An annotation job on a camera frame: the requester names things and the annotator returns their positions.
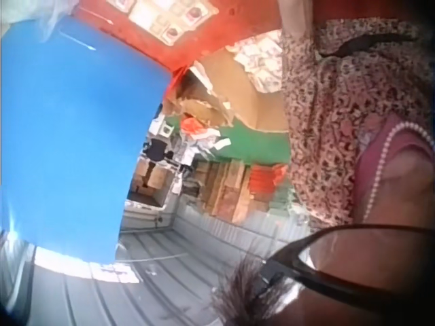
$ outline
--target red wall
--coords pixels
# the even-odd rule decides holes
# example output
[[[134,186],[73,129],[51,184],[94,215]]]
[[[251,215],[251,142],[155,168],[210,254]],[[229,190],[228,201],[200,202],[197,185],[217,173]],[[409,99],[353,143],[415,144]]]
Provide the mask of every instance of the red wall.
[[[332,18],[360,18],[369,16],[397,16],[397,1],[392,0],[314,0],[315,20]],[[211,0],[219,14],[186,33],[174,46],[166,46],[128,20],[127,15],[112,7],[106,0],[81,0],[80,7],[110,19],[108,24],[80,8],[75,16],[98,29],[121,39],[147,54],[170,71],[190,65],[195,59],[214,52],[225,45],[252,35],[278,29],[281,25],[277,0]]]

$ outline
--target blue plastic sheet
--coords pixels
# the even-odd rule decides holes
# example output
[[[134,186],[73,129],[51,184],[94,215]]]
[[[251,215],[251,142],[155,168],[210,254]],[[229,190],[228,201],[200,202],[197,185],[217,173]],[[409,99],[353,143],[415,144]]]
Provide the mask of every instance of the blue plastic sheet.
[[[1,40],[1,224],[35,245],[114,260],[138,153],[169,85],[156,63],[73,18]]]

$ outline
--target eyeglasses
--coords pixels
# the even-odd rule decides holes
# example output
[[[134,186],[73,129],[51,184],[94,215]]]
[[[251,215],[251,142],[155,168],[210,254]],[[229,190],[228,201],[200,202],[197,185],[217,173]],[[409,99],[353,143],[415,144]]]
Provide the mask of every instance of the eyeglasses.
[[[334,300],[389,313],[408,302],[434,263],[434,245],[435,232],[420,228],[367,224],[324,229],[269,258],[256,293],[291,278]]]

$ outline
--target white paper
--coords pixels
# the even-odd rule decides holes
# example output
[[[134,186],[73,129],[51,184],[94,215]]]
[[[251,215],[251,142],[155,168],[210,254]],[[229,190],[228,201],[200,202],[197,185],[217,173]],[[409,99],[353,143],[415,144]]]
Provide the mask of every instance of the white paper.
[[[231,140],[229,138],[221,139],[213,147],[220,151],[222,148],[231,145]]]

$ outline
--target dark hair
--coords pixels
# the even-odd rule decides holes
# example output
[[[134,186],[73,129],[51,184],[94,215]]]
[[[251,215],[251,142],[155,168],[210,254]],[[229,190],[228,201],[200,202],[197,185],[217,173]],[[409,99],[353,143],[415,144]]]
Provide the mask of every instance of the dark hair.
[[[164,156],[167,159],[172,160],[172,158],[174,157],[174,152],[173,151],[167,151]]]
[[[273,316],[282,295],[290,289],[284,280],[256,292],[262,262],[245,256],[235,271],[226,276],[214,293],[213,307],[225,326],[264,326]]]

